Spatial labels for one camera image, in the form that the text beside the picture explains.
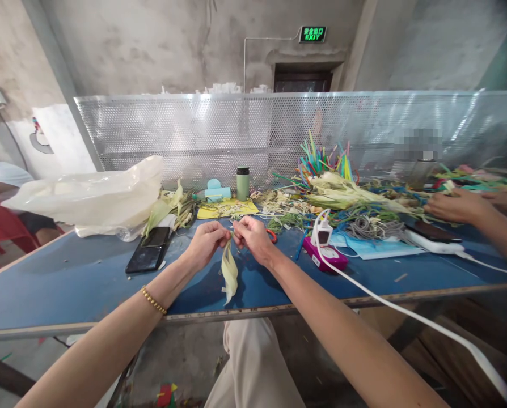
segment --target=green exit sign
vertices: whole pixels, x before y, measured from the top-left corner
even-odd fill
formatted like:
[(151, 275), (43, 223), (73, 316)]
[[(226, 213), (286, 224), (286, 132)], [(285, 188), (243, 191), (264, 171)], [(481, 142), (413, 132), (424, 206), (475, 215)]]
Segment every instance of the green exit sign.
[(327, 27), (301, 27), (300, 43), (323, 43), (326, 39)]

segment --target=gold bracelet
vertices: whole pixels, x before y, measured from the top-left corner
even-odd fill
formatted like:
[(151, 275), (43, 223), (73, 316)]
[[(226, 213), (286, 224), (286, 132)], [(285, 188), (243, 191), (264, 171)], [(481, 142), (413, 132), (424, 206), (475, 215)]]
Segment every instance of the gold bracelet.
[(167, 314), (167, 311), (165, 310), (164, 307), (162, 307), (159, 303), (157, 303), (155, 301), (155, 299), (153, 297), (151, 297), (151, 295), (147, 292), (146, 290), (146, 285), (142, 286), (142, 293), (144, 294), (144, 296), (146, 297), (146, 299), (153, 305), (155, 306), (155, 309), (157, 309), (158, 311), (160, 311), (163, 316)]

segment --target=smartphone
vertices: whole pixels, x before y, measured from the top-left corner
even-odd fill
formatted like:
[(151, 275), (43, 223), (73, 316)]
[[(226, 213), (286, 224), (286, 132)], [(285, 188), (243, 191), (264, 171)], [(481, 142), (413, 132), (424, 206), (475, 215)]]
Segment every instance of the smartphone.
[(406, 214), (399, 214), (401, 221), (405, 223), (407, 228), (413, 230), (415, 233), (420, 234), (422, 237), (427, 238), (433, 242), (442, 242), (445, 244), (460, 243), (462, 239), (451, 232), (445, 231), (442, 228), (428, 224), (422, 220), (418, 220)]
[(153, 228), (147, 237), (140, 238), (140, 242), (125, 268), (125, 273), (133, 274), (157, 270), (164, 259), (169, 243), (169, 227)]

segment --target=beige pants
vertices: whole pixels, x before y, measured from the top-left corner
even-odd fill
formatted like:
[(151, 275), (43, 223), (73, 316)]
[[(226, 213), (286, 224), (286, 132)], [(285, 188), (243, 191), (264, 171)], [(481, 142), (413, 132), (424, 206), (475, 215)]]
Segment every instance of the beige pants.
[(229, 361), (205, 408), (304, 407), (271, 322), (266, 318), (225, 322)]

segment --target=blue tabletop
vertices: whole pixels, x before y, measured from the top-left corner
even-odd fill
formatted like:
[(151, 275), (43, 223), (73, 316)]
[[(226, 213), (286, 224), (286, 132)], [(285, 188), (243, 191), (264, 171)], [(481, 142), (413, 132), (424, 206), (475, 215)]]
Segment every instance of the blue tabletop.
[[(187, 247), (196, 227), (182, 236), (174, 236), (165, 256), (167, 264)], [(228, 219), (221, 221), (229, 226)], [(479, 261), (507, 269), (497, 252), (473, 228), (463, 227), (467, 252)], [(302, 232), (284, 231), (276, 246), (295, 257)], [(22, 329), (41, 326), (75, 325), (88, 328), (114, 310), (120, 303), (152, 280), (156, 272), (127, 279), (125, 267), (138, 241), (124, 243), (115, 236), (78, 238), (70, 233), (0, 273), (0, 331), (21, 333)], [(270, 272), (244, 250), (233, 256), (238, 270), (238, 290), (227, 306), (225, 285), (219, 273), (221, 249), (211, 263), (200, 271), (178, 296), (168, 318), (214, 316), (242, 313), (289, 305), (290, 300)], [(322, 287), (339, 299), (368, 298), (341, 276), (320, 272), (307, 254), (301, 253), (298, 265)], [(363, 261), (350, 258), (348, 273), (379, 295), (393, 295), (396, 301), (445, 294), (465, 293), (507, 287), (507, 274), (488, 269), (456, 256), (424, 253), (414, 256)], [(395, 279), (407, 274), (395, 282)]]

